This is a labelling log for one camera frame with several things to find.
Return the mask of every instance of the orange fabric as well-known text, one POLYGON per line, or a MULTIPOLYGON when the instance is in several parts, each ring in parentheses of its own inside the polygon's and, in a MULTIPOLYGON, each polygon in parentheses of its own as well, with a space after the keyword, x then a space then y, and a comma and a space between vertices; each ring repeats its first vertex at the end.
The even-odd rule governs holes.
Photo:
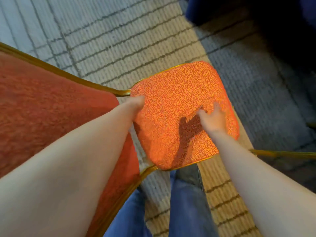
POLYGON ((144 95, 145 106, 134 126, 147 157, 159 168, 173 169, 218 153, 202 130, 196 111, 213 111, 216 100, 226 112, 228 133, 235 139, 239 126, 221 79, 206 62, 181 65, 137 83, 131 96, 144 95))
MULTIPOLYGON (((119 104, 111 93, 77 84, 4 53, 0 53, 0 74, 0 178, 56 139, 119 104)), ((138 159, 128 135, 87 236, 93 235, 101 217, 137 178, 138 159)))

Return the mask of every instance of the forearm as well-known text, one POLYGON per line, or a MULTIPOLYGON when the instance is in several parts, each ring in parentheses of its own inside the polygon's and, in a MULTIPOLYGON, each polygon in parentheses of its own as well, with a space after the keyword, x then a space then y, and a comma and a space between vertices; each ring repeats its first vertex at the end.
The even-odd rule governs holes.
POLYGON ((264 236, 315 236, 316 195, 241 147, 209 133, 231 179, 264 236))
POLYGON ((0 179, 2 236, 84 236, 135 111, 122 104, 0 179))

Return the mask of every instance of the pant leg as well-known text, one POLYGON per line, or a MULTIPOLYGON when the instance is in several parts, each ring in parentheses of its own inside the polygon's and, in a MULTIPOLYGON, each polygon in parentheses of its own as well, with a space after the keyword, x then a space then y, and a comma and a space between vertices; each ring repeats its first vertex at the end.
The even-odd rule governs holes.
POLYGON ((136 189, 126 200, 103 237, 152 237, 146 227, 144 194, 136 189))
POLYGON ((197 164, 170 173, 170 237, 219 237, 197 164))

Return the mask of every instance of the floor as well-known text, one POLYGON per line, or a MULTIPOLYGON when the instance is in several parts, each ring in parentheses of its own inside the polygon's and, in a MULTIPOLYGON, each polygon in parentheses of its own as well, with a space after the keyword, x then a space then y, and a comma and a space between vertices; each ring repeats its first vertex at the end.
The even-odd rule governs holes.
MULTIPOLYGON (((245 0, 215 8, 200 27, 186 21, 186 5, 185 0, 0 0, 0 41, 117 89, 180 63, 205 60, 218 71, 255 148, 316 152, 316 133, 306 127, 316 121, 315 73, 298 71, 271 52, 245 0)), ((243 143, 250 147, 247 135, 243 143)), ((135 145, 144 168, 145 154, 137 140, 135 145)), ((315 161, 262 159, 316 191, 315 161)), ((220 158, 200 168, 210 205, 218 206, 213 214, 221 236, 259 236, 220 158)), ((145 188, 151 199, 147 224, 154 236, 167 236, 168 174, 153 173, 145 188)))

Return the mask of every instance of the gold metal frame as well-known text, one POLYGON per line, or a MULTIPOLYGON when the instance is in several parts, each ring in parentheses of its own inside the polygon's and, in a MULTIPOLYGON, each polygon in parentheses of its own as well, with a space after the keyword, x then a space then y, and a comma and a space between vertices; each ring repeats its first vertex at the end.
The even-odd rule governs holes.
MULTIPOLYGON (((17 57, 17 58, 24 60, 32 65, 41 67, 47 71, 53 72, 56 75, 65 77, 65 78, 72 80, 76 83, 79 83, 79 84, 82 84, 82 85, 85 85, 85 86, 88 86, 91 88, 95 88, 98 90, 108 91, 110 93, 113 93, 117 97, 129 96, 131 94, 130 89, 116 90, 116 89, 113 89, 110 87, 105 87, 105 86, 90 82, 88 80, 81 79, 77 76, 74 76, 66 71, 60 70, 59 68, 52 66, 51 64, 48 64, 42 60, 39 60, 31 55, 28 55, 22 51, 19 51, 13 47, 10 47, 4 43, 1 43, 1 42, 0 42, 0 52, 4 52, 4 53, 7 53, 7 54, 12 55, 14 57, 17 57)), ((287 151, 265 151, 265 150, 254 150, 254 149, 251 149, 250 151, 255 155, 265 155, 265 156, 270 156, 272 158, 283 156, 283 157, 292 157, 292 158, 316 159, 316 153, 311 153, 311 152, 305 153, 305 152, 287 152, 287 151)), ((112 222, 112 220, 114 219, 114 217, 116 216, 116 214, 120 210, 120 208, 123 206, 125 201, 128 199, 128 197, 133 193, 133 191, 140 185, 140 183, 149 174, 151 174, 153 171, 155 171, 157 169, 159 169, 157 166, 152 165, 140 173, 139 179, 137 179, 137 181, 135 183, 133 183, 123 193, 123 195, 121 195, 121 197, 117 200, 117 202, 113 205, 113 207, 109 210, 109 212, 104 216, 103 220, 100 223, 100 228, 97 229, 96 232, 94 233, 95 237, 102 237, 104 235, 104 233, 107 230, 107 228, 109 227, 110 223, 112 222)))

